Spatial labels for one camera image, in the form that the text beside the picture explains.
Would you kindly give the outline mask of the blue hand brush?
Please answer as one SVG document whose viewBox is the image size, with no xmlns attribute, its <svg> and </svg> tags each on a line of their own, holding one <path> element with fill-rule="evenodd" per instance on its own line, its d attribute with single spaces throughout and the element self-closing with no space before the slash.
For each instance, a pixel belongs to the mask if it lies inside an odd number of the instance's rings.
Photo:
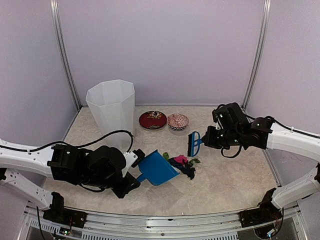
<svg viewBox="0 0 320 240">
<path fill-rule="evenodd" d="M 202 143 L 203 141 L 198 131 L 193 131 L 192 133 L 190 133 L 188 135 L 187 156 L 195 157 L 199 153 Z"/>
</svg>

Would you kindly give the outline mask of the blue dustpan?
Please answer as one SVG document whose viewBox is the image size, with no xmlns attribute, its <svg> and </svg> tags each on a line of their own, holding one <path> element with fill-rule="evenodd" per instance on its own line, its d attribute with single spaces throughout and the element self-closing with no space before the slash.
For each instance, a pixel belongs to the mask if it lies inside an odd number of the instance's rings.
<svg viewBox="0 0 320 240">
<path fill-rule="evenodd" d="M 140 183 L 148 180 L 153 186 L 162 185 L 180 174 L 158 150 L 147 155 L 138 164 L 138 168 L 141 174 L 136 180 Z"/>
</svg>

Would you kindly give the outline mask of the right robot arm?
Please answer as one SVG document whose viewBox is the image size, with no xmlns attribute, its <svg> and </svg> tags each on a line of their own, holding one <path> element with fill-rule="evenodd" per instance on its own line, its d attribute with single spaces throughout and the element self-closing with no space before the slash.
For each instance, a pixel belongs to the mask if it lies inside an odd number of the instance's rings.
<svg viewBox="0 0 320 240">
<path fill-rule="evenodd" d="M 221 104 L 212 111 L 216 126 L 209 126 L 202 142 L 206 147 L 228 150 L 238 146 L 291 152 L 315 161 L 320 160 L 320 136 L 315 133 L 285 126 L 273 117 L 257 117 L 249 121 L 238 103 Z M 266 203 L 256 210 L 256 218 L 266 222 L 276 209 L 281 209 L 297 200 L 309 197 L 320 190 L 320 167 L 284 186 L 270 190 Z"/>
</svg>

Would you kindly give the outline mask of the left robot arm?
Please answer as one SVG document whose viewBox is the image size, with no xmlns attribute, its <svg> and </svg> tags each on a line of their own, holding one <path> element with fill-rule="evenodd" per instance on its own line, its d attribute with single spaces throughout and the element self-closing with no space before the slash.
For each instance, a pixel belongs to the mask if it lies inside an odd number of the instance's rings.
<svg viewBox="0 0 320 240">
<path fill-rule="evenodd" d="M 93 193 L 110 189 L 119 199 L 140 186 L 129 169 L 145 158 L 141 149 L 122 152 L 107 145 L 95 150 L 87 147 L 88 144 L 74 146 L 55 141 L 32 148 L 2 140 L 0 184 L 24 196 L 38 209 L 49 211 L 61 223 L 70 218 L 69 209 L 64 207 L 64 198 L 28 180 L 22 171 L 80 186 Z"/>
</svg>

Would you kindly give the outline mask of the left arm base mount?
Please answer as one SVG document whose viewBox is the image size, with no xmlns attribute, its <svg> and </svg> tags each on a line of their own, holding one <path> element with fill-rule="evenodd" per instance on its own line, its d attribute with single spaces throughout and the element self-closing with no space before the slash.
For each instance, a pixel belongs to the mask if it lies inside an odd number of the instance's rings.
<svg viewBox="0 0 320 240">
<path fill-rule="evenodd" d="M 64 207 L 64 198 L 58 192 L 52 192 L 52 202 L 48 210 L 43 211 L 43 218 L 69 227 L 84 228 L 87 213 Z"/>
</svg>

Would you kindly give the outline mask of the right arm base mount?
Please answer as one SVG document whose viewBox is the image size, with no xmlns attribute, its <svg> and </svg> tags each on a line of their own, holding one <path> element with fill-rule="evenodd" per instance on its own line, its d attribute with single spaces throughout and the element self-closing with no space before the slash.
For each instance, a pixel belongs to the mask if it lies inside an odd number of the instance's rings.
<svg viewBox="0 0 320 240">
<path fill-rule="evenodd" d="M 242 228 L 251 227 L 281 219 L 283 217 L 283 210 L 272 204 L 272 195 L 276 188 L 268 190 L 258 208 L 246 209 L 238 213 Z"/>
</svg>

